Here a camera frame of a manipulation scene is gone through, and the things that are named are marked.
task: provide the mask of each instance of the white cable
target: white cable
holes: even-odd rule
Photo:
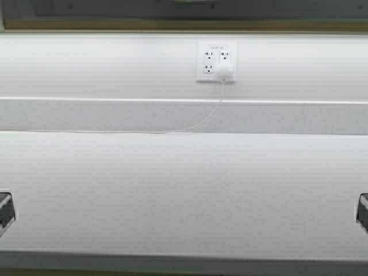
[[[220,108],[224,98],[225,98],[225,78],[221,78],[221,98],[218,101],[218,104],[216,107],[212,110],[212,112],[205,117],[202,121],[199,123],[190,126],[188,128],[182,128],[182,129],[169,129],[169,130],[163,130],[163,131],[140,131],[140,130],[129,130],[129,131],[73,131],[73,130],[43,130],[43,129],[27,129],[23,130],[23,132],[59,132],[59,133],[140,133],[140,134],[177,134],[177,133],[187,133],[187,131],[196,129],[206,123],[208,120],[210,120],[213,115],[218,111]],[[7,131],[15,131],[15,132],[22,132],[22,130],[7,130]]]

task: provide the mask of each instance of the plug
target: plug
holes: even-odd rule
[[[235,71],[231,64],[220,64],[215,68],[214,73],[216,77],[225,82],[227,79],[233,79],[235,77]]]

